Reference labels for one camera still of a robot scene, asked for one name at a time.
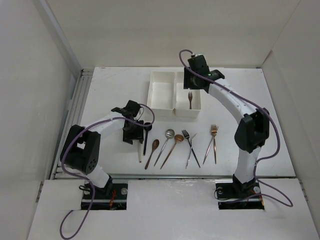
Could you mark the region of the black plastic ladle spoon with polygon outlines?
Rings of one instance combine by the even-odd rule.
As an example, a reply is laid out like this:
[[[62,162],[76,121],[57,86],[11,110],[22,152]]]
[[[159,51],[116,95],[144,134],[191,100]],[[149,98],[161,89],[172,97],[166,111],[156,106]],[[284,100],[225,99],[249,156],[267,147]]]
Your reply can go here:
[[[144,146],[143,146],[143,155],[146,155],[148,135],[149,131],[152,129],[152,124],[150,122],[145,122],[143,129],[145,130]]]

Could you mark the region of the beige plastic spoon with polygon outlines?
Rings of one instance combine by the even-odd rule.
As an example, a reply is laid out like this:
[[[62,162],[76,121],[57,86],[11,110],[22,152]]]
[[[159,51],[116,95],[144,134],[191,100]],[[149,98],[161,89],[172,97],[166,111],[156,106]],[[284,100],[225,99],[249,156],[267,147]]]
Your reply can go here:
[[[137,142],[137,150],[138,150],[138,162],[142,163],[142,158],[143,158],[143,144],[138,141]]]

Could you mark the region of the dark wooden fork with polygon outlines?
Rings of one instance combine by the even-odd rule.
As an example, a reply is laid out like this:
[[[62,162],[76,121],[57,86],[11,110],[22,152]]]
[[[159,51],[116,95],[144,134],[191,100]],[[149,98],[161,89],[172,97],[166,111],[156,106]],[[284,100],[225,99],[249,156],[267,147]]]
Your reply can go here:
[[[189,101],[189,109],[192,109],[192,100],[193,100],[193,93],[192,91],[188,92],[188,101]]]

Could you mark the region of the copper metal fork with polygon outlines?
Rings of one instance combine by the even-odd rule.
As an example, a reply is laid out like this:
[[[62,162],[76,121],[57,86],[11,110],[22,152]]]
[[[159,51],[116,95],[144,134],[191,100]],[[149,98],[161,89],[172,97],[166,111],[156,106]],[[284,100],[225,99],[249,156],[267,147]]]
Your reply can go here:
[[[217,163],[217,144],[216,144],[216,136],[218,134],[219,127],[216,124],[211,125],[211,135],[213,137],[213,155],[214,155],[214,163]]]

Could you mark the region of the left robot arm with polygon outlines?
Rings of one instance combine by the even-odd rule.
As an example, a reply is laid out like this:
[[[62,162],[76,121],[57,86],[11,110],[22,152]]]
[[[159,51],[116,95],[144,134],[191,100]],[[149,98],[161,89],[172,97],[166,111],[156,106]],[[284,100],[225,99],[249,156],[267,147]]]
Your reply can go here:
[[[113,179],[99,166],[101,140],[113,132],[122,131],[122,141],[132,145],[144,140],[144,122],[136,120],[142,105],[129,100],[125,107],[111,112],[88,126],[73,125],[68,132],[60,154],[61,167],[69,167],[84,175],[96,194],[107,196],[113,188]]]

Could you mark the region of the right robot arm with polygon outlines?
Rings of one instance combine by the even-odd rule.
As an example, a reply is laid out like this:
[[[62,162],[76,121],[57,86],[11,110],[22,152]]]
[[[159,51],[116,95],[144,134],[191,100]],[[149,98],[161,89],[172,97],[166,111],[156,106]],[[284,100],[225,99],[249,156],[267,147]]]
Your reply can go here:
[[[218,70],[210,70],[205,56],[192,54],[184,68],[185,89],[204,90],[217,99],[234,117],[238,126],[234,140],[239,148],[232,188],[243,193],[255,184],[254,166],[262,146],[269,137],[270,124],[265,109],[248,104],[235,96],[236,92]]]

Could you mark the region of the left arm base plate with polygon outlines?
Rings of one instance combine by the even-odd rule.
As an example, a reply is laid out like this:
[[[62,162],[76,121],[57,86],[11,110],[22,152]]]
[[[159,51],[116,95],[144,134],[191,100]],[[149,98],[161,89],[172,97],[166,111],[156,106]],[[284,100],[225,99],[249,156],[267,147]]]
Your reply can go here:
[[[92,200],[92,188],[89,183],[80,185],[82,191],[81,210],[87,210]],[[113,183],[110,190],[95,187],[95,196],[91,210],[124,211],[127,209],[128,184]]]

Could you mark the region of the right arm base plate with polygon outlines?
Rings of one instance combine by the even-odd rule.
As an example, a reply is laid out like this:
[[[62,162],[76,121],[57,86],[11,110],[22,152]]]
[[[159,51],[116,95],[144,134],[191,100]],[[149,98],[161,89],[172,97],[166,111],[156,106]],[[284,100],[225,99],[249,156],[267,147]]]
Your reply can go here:
[[[218,200],[219,210],[264,210],[260,193],[260,185],[256,181],[243,191],[238,191],[232,181],[217,181],[214,197]]]

